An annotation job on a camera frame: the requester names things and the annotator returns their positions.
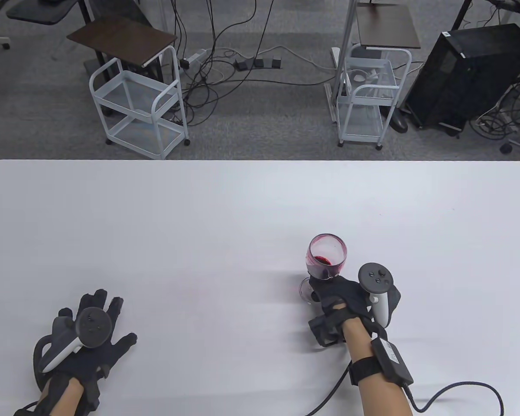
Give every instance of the label sticker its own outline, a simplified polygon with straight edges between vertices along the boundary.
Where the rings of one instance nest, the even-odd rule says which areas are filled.
[[[397,364],[399,364],[399,359],[395,355],[395,352],[393,351],[393,348],[391,347],[391,344],[387,342],[385,339],[381,340],[381,344],[383,345],[383,348],[385,348],[385,352],[387,353],[387,356],[389,359]]]

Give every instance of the black computer case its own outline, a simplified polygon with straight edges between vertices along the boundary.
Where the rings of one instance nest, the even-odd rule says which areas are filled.
[[[442,32],[406,99],[419,127],[462,130],[491,109],[520,75],[520,28],[512,24]]]

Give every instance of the gray carpet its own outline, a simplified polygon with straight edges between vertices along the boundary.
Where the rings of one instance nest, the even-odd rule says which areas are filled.
[[[188,32],[187,51],[211,47],[205,0],[179,2]],[[397,2],[410,7],[422,44],[414,59],[424,60],[439,33],[452,25],[462,0]],[[171,7],[165,4],[172,27]],[[256,17],[228,30],[218,46],[254,55],[269,4],[270,0],[258,0]],[[262,48],[282,44],[331,66],[329,48],[341,43],[347,4],[348,0],[275,0]],[[156,0],[142,1],[149,19],[161,28],[156,5]],[[213,0],[216,28],[247,18],[253,7],[254,0]],[[484,0],[474,0],[468,20],[486,20],[489,9]],[[520,25],[520,16],[513,21]],[[0,13],[0,35],[12,38],[11,50],[0,48],[0,159],[141,159],[123,147],[104,144],[82,66],[93,57],[92,51],[65,39],[82,25],[77,7],[56,26],[9,20],[4,10]],[[280,54],[282,69],[253,71],[250,78],[312,83],[331,76],[284,50]],[[230,74],[228,65],[216,68]],[[211,75],[213,81],[219,76]],[[234,86],[223,85],[217,91],[222,94]],[[203,93],[197,93],[197,101]],[[197,111],[195,122],[208,112],[208,107]],[[460,139],[411,127],[403,135],[390,130],[382,151],[373,145],[339,148],[321,85],[246,82],[220,100],[212,117],[191,127],[190,134],[191,146],[179,145],[169,159],[520,160],[520,149],[502,155],[500,142],[483,139],[469,127]]]

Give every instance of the white table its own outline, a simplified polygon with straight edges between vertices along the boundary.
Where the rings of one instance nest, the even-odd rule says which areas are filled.
[[[520,162],[387,161],[0,161],[0,414],[38,396],[54,314],[100,287],[139,342],[97,415],[306,414],[347,363],[298,295],[320,232],[347,243],[344,276],[393,273],[418,400],[480,380],[520,416]],[[498,414],[483,388],[447,397],[427,414]],[[348,381],[320,412],[357,414]]]

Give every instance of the black desk surface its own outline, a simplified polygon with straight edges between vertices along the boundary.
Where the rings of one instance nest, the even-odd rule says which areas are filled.
[[[177,36],[120,16],[106,16],[74,31],[68,39],[141,67]]]
[[[6,12],[10,19],[52,25],[62,20],[78,0],[49,3],[45,0],[23,0]]]
[[[420,40],[407,6],[359,3],[357,22],[363,46],[420,49]]]

